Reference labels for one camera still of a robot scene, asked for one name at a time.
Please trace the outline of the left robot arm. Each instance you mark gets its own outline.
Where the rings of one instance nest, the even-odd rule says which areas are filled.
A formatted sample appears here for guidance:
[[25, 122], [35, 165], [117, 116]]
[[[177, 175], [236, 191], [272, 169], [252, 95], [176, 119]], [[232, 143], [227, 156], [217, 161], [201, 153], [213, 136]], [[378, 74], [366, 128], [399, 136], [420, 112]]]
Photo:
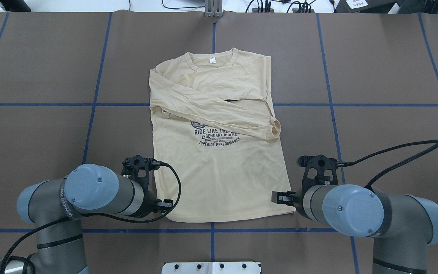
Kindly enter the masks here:
[[87, 274], [81, 220], [107, 217], [127, 223], [161, 220], [178, 201], [158, 199], [149, 189], [149, 172], [165, 162], [150, 158], [144, 166], [125, 164], [123, 172], [84, 164], [60, 179], [26, 188], [17, 200], [22, 220], [35, 229], [20, 237], [0, 259], [0, 274], [11, 262], [17, 274]]

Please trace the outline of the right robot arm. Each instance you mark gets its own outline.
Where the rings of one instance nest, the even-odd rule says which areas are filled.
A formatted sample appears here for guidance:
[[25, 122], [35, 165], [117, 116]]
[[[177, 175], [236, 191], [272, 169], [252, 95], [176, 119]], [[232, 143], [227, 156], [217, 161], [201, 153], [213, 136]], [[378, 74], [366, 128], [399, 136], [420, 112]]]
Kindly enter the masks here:
[[351, 237], [373, 238], [374, 274], [426, 274], [428, 246], [438, 244], [438, 204], [358, 185], [315, 185], [304, 194], [273, 191], [276, 204]]

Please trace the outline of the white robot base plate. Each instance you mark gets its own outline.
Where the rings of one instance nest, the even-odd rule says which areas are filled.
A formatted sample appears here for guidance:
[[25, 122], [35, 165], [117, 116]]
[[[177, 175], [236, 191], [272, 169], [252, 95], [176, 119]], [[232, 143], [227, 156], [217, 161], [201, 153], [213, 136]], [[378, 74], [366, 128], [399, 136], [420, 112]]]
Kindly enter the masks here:
[[169, 262], [162, 274], [261, 274], [261, 263], [254, 261]]

